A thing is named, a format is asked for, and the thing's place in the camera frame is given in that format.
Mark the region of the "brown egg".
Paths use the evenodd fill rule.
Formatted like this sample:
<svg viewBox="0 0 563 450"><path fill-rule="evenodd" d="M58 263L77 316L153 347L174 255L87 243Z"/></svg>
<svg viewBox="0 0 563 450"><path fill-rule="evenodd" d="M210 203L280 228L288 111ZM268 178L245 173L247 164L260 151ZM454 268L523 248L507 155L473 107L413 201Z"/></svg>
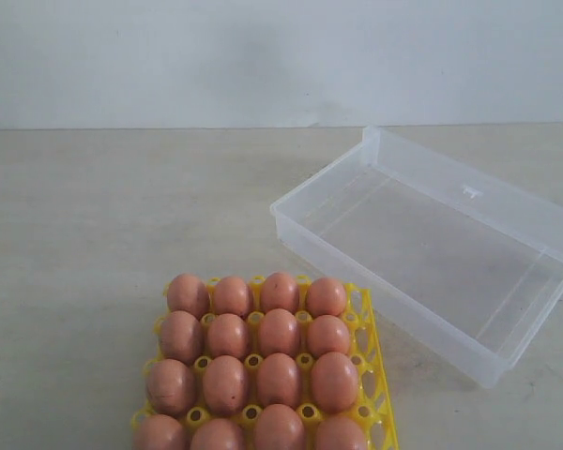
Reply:
<svg viewBox="0 0 563 450"><path fill-rule="evenodd" d="M209 325L206 343L213 357L229 355L243 360L250 353L250 330L240 316L224 313Z"/></svg>
<svg viewBox="0 0 563 450"><path fill-rule="evenodd" d="M187 311L172 311L160 326L159 344L165 358L191 366L203 353L203 327Z"/></svg>
<svg viewBox="0 0 563 450"><path fill-rule="evenodd" d="M239 413L248 404L248 371L233 356L218 356L205 370L203 391L206 406L212 413L220 416Z"/></svg>
<svg viewBox="0 0 563 450"><path fill-rule="evenodd" d="M182 362L164 359L155 363L145 380L148 402L156 413L180 417L197 401L197 381Z"/></svg>
<svg viewBox="0 0 563 450"><path fill-rule="evenodd" d="M269 275L261 287L260 307L263 312L282 308L296 313L299 307L299 287L295 279L285 272Z"/></svg>
<svg viewBox="0 0 563 450"><path fill-rule="evenodd" d="M345 416L324 420L315 433L316 450L366 450L364 432L356 422Z"/></svg>
<svg viewBox="0 0 563 450"><path fill-rule="evenodd" d="M136 429L133 448L138 450L189 448L187 430L173 417L155 414L146 418Z"/></svg>
<svg viewBox="0 0 563 450"><path fill-rule="evenodd" d="M305 449L305 427L298 414L284 404L263 409L253 429L255 449Z"/></svg>
<svg viewBox="0 0 563 450"><path fill-rule="evenodd" d="M301 374L296 361L281 352L267 356L257 369L256 391L263 407L283 404L297 408L301 399Z"/></svg>
<svg viewBox="0 0 563 450"><path fill-rule="evenodd" d="M252 291L242 277L223 277L213 292L213 310L215 314L235 314L246 318L253 307Z"/></svg>
<svg viewBox="0 0 563 450"><path fill-rule="evenodd" d="M350 349L348 327L340 318L332 315L315 318L307 330L307 348L315 358L330 352L347 355Z"/></svg>
<svg viewBox="0 0 563 450"><path fill-rule="evenodd" d="M343 284L334 277L320 277L306 292L306 309L314 317L340 316L347 305L347 293Z"/></svg>
<svg viewBox="0 0 563 450"><path fill-rule="evenodd" d="M193 434L190 450L241 450L246 448L239 425L229 419L216 418L200 426Z"/></svg>
<svg viewBox="0 0 563 450"><path fill-rule="evenodd" d="M297 318L288 310L275 308L260 321L258 332L259 352L264 357L285 353L296 357L300 350L300 329Z"/></svg>
<svg viewBox="0 0 563 450"><path fill-rule="evenodd" d="M324 413L347 411L358 397L358 371L345 354L325 353L312 367L311 390L315 405Z"/></svg>
<svg viewBox="0 0 563 450"><path fill-rule="evenodd" d="M204 282L193 274L180 274L168 286L167 306L170 311L186 311L197 320L210 310L210 298Z"/></svg>

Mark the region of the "yellow plastic egg tray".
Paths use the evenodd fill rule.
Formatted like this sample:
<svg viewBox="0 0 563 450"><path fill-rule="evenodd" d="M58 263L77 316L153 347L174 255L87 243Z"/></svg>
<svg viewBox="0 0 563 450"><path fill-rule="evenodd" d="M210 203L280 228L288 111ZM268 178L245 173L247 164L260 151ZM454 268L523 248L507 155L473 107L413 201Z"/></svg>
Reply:
<svg viewBox="0 0 563 450"><path fill-rule="evenodd" d="M260 321L265 316L259 305L265 279L263 276L255 276L248 283L253 294L254 309L246 318L245 323L251 332L252 351L244 358L243 366L251 377L250 391L248 403L241 412L229 417L229 420L236 422L244 431L247 449L254 449L252 429L258 416L265 408L257 397L255 385L257 370L265 360L259 352L257 343L257 330ZM203 326L203 336L206 336L209 326L216 317L212 309L212 296L215 286L220 280L218 277L213 277L205 285L210 296L211 309L199 321ZM300 306L303 307L307 290L312 282L304 275L296 276L295 280L299 287ZM360 426L365 435L368 449L400 449L384 368L384 358L373 317L371 292L369 289L358 287L350 282L344 283L343 286L347 292L347 306L340 319L348 328L350 338L348 357L358 372L358 395L356 402L341 415L347 416ZM327 419L329 414L322 412L318 405L312 401L310 375L316 358L307 352L306 335L313 318L305 309L299 309L295 317L301 331L301 350L294 359L300 371L301 397L295 411L306 428L307 448L314 449L313 440L316 428ZM203 375L213 359L210 349L205 347L203 354L192 362L190 369L193 371L197 382L197 398L187 412L174 416L190 435L216 417L205 403L202 389ZM145 419L155 414L157 413L146 393L144 405L130 419L131 429L135 431Z"/></svg>

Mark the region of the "clear plastic container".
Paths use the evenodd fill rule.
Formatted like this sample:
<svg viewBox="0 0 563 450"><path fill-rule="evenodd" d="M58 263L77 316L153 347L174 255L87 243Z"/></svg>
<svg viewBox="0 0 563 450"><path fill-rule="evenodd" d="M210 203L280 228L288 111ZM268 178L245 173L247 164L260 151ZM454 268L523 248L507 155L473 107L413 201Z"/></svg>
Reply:
<svg viewBox="0 0 563 450"><path fill-rule="evenodd" d="M563 207L378 127L270 211L296 255L486 388L563 294Z"/></svg>

